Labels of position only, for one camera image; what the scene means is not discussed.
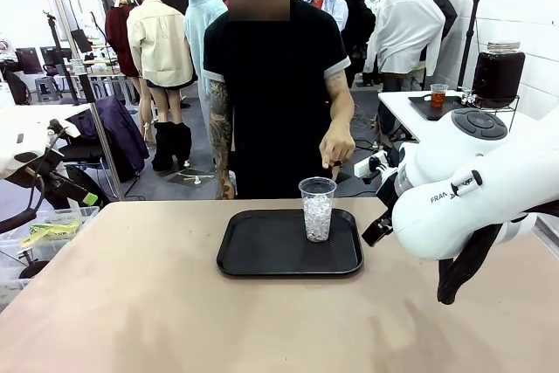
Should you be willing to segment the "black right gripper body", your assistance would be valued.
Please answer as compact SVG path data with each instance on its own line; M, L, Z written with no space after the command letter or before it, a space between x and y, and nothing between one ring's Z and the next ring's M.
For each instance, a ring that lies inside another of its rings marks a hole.
M397 172L392 173L386 179L382 180L381 186L376 192L376 197L385 205L386 211L376 220L381 222L386 218L391 218L393 207L398 200L398 194L395 191L395 180Z

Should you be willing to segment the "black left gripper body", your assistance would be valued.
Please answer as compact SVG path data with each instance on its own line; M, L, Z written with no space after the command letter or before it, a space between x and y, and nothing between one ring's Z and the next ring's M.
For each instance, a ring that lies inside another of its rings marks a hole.
M83 183L84 172L77 167L66 167L66 175L56 170L41 174L45 184L45 198L49 204L69 204L70 200L86 204L88 189Z

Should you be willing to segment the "tall clear plastic cup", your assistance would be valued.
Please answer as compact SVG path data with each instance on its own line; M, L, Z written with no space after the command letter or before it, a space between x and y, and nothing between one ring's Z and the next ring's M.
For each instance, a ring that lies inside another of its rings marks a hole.
M311 242L328 240L336 188L335 181L318 176L299 183L307 239Z

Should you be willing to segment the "glass drink dispenser jar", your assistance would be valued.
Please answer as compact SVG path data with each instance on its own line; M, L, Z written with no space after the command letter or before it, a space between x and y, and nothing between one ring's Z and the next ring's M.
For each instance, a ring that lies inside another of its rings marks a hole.
M516 99L525 54L520 42L489 42L477 59L471 90L462 94L466 107L503 109Z

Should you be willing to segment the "person's left forearm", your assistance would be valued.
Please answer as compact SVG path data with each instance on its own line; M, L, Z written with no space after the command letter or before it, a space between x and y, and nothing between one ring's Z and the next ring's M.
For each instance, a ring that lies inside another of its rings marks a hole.
M351 139L350 123L355 112L355 103L349 91L340 91L331 96L330 126L326 137L330 140L348 142Z

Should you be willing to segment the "person's tattooed right forearm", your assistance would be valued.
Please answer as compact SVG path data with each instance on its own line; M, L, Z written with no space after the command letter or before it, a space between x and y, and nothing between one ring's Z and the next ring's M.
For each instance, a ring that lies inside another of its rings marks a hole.
M210 137L220 183L228 183L229 154L232 141L231 120L224 114L210 114Z

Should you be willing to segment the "person's right hand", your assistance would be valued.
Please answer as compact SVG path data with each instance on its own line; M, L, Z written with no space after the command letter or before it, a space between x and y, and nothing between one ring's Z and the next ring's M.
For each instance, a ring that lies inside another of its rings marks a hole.
M217 199L232 200L235 198L235 186L229 177L218 178L217 180Z

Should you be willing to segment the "purple jacket on chair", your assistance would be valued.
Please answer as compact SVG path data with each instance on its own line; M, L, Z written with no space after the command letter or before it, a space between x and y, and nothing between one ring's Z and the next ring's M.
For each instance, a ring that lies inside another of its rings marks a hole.
M132 116L114 96L96 100L118 177L127 182L140 174L149 157L148 148Z

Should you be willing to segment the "black round base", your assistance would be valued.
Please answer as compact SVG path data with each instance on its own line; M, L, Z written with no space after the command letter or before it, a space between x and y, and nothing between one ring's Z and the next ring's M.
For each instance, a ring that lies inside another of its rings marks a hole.
M18 278L21 280L29 280L39 274L47 265L48 260L33 260L26 268L19 274Z

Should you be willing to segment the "large black serving tray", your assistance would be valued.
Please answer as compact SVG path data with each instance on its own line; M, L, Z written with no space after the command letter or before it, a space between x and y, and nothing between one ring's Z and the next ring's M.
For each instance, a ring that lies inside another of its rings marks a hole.
M328 239L307 239L303 211L250 210L234 215L217 253L232 277L337 277L359 271L362 246L353 215L332 210Z

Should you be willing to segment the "black light stand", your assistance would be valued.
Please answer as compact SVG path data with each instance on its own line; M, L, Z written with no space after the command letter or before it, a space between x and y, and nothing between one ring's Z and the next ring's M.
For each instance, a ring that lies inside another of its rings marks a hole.
M70 94L72 96L73 104L75 106L77 106L79 104L79 102L78 102L77 94L75 92L74 85L72 83L71 75L66 68L66 63L65 63L63 55L62 55L62 49L61 49L61 45L60 45L60 42L59 42L59 37L58 37L57 31L56 31L55 17L53 15L51 15L49 12L46 12L46 11L44 12L44 14L46 15L46 19L47 19L48 25L49 25L51 33L52 33L52 39L53 39L54 44L55 44L55 47L54 47L53 53L52 53L56 57L55 58L55 65L59 66L62 69L62 73L63 73L63 75L66 79Z

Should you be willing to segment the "person in black t-shirt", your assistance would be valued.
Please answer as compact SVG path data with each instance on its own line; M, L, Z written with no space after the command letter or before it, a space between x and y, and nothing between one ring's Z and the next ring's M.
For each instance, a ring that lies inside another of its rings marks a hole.
M296 198L331 178L319 146L331 96L349 91L349 56L335 20L302 0L228 0L204 34L210 114L231 120L235 198Z

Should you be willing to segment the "mannequin in maroon top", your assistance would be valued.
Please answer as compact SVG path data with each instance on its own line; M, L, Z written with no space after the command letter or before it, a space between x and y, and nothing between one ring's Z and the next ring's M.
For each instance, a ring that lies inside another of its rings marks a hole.
M141 92L140 78L135 68L128 42L127 21L134 8L132 0L114 0L106 14L105 30L107 43L114 50L121 73L132 81L137 93Z

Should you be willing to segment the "mannequin in white shirt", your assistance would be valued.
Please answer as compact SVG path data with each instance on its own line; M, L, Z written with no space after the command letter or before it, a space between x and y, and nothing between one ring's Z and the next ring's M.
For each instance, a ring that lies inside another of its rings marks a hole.
M377 67L383 91L419 91L435 73L445 15L433 0L381 0L369 39L367 67Z

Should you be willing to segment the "black post with silver cap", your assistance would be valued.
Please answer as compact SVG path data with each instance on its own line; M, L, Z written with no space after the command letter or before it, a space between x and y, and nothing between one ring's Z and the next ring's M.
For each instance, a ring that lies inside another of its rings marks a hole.
M72 59L71 65L74 75L79 79L79 83L86 97L86 102L90 104L94 103L93 89L84 62L81 59Z

